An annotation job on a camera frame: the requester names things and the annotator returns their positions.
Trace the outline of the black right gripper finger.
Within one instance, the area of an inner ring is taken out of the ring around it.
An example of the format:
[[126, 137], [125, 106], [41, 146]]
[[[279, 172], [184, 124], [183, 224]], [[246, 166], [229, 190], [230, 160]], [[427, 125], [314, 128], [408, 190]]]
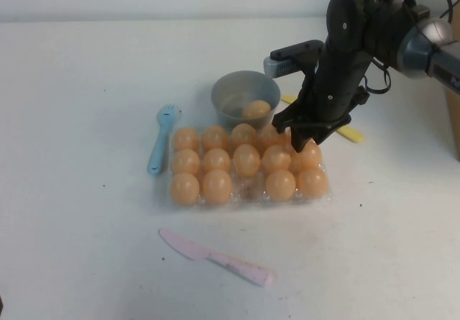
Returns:
[[328, 139], [334, 132], [337, 131], [337, 127], [319, 127], [315, 133], [316, 144], [322, 144]]
[[310, 127], [291, 127], [291, 145], [296, 152], [301, 152], [313, 133]]

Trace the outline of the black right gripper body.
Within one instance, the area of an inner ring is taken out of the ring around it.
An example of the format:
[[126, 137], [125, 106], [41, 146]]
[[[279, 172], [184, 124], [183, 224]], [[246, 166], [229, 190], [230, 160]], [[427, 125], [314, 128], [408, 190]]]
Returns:
[[323, 50], [318, 68], [301, 88], [297, 100], [272, 120], [282, 133], [286, 128], [310, 127], [312, 140], [319, 127], [340, 128], [351, 121], [350, 111], [372, 56], [364, 51]]

